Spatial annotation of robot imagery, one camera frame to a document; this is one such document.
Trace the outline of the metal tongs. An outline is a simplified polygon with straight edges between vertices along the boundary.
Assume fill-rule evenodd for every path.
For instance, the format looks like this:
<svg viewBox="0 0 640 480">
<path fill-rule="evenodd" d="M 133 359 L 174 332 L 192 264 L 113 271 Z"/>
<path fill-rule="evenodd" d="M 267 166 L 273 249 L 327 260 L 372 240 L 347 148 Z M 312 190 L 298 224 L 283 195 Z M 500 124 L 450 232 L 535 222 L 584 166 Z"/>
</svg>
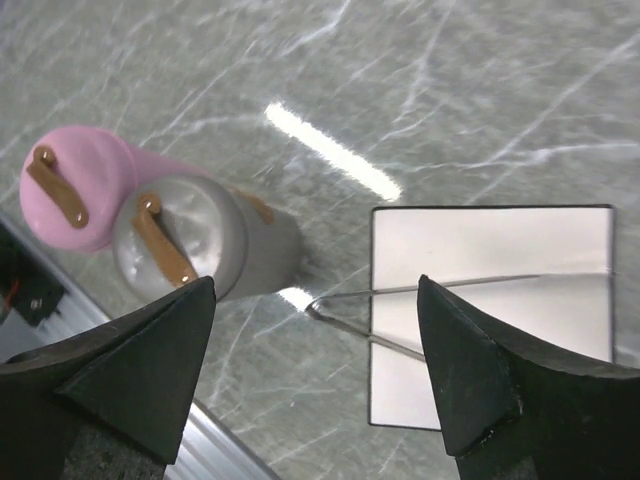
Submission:
<svg viewBox="0 0 640 480">
<path fill-rule="evenodd" d="M 463 300 L 509 325 L 567 350 L 599 360 L 613 359 L 611 275 L 545 273 L 444 282 Z M 362 290 L 318 297 L 305 309 L 314 320 L 423 360 L 419 348 L 416 286 Z M 366 298 L 370 325 L 333 316 L 326 308 Z"/>
</svg>

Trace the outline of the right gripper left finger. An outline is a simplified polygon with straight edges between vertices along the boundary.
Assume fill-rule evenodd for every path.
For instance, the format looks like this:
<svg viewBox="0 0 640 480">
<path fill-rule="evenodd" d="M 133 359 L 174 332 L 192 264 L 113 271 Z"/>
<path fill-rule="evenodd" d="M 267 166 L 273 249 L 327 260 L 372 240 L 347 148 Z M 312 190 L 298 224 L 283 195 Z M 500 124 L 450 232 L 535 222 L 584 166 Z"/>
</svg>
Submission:
<svg viewBox="0 0 640 480">
<path fill-rule="evenodd" d="M 216 295 L 195 280 L 1 365 L 4 479 L 160 479 L 178 456 Z"/>
</svg>

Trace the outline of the grey lid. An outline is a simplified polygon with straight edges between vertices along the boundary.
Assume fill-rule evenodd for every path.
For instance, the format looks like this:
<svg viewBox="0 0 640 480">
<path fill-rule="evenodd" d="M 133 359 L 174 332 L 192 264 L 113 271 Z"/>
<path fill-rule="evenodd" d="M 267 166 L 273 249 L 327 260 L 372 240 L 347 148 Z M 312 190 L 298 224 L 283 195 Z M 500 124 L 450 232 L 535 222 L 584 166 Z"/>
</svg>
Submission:
<svg viewBox="0 0 640 480">
<path fill-rule="evenodd" d="M 146 302 L 205 276 L 223 299 L 240 279 L 247 247 L 231 191 L 194 175 L 166 176 L 135 190 L 118 213 L 112 241 L 117 272 Z"/>
</svg>

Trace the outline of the pink cylinder container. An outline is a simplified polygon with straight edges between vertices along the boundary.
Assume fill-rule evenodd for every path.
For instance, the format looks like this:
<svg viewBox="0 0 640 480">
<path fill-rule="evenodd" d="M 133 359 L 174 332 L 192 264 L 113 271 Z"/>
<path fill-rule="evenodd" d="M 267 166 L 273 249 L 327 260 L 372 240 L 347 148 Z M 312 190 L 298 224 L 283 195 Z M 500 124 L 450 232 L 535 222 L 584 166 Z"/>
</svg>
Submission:
<svg viewBox="0 0 640 480">
<path fill-rule="evenodd" d="M 136 187 L 171 175 L 209 177 L 208 172 L 197 165 L 188 164 L 130 144 L 126 145 L 126 150 L 133 168 Z"/>
</svg>

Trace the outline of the pink lid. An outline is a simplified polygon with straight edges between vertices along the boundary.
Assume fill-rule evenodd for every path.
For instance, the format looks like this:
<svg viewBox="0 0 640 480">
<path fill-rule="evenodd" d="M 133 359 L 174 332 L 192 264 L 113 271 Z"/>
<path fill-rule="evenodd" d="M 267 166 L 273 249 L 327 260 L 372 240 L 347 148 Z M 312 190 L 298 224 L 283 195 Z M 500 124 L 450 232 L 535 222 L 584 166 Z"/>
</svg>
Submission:
<svg viewBox="0 0 640 480">
<path fill-rule="evenodd" d="M 111 243 L 117 212 L 136 183 L 122 139 L 101 128 L 67 125 L 46 133 L 28 153 L 20 207 L 42 243 L 94 252 Z"/>
</svg>

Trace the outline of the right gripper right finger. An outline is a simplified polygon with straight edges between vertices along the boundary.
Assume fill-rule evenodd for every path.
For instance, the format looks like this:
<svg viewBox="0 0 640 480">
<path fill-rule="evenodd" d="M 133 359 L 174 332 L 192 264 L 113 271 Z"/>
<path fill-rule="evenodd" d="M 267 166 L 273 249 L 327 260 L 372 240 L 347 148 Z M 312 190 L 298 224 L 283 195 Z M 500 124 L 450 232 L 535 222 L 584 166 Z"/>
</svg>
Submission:
<svg viewBox="0 0 640 480">
<path fill-rule="evenodd" d="M 638 370 L 541 340 L 427 276 L 417 312 L 460 478 L 638 478 Z"/>
</svg>

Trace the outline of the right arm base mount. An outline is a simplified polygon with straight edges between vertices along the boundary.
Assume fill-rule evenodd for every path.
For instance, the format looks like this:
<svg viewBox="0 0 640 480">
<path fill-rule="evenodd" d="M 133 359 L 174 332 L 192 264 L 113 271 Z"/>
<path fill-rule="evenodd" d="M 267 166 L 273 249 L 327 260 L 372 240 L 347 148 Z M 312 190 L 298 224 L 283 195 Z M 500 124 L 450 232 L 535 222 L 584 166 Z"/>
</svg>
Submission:
<svg viewBox="0 0 640 480">
<path fill-rule="evenodd" d="M 37 327 L 58 311 L 65 293 L 63 285 L 2 225 L 1 322 L 14 312 Z"/>
</svg>

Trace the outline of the grey cylinder container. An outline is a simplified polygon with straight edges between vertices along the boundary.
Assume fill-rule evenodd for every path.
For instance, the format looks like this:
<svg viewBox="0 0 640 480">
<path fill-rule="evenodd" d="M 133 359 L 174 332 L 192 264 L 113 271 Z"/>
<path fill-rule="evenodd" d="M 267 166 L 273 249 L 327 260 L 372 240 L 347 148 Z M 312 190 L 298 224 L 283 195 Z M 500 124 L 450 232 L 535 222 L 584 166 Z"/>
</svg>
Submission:
<svg viewBox="0 0 640 480">
<path fill-rule="evenodd" d="M 289 287 L 302 255 L 296 219 L 234 189 L 216 207 L 221 215 L 221 253 L 213 274 L 217 297 L 236 300 Z"/>
</svg>

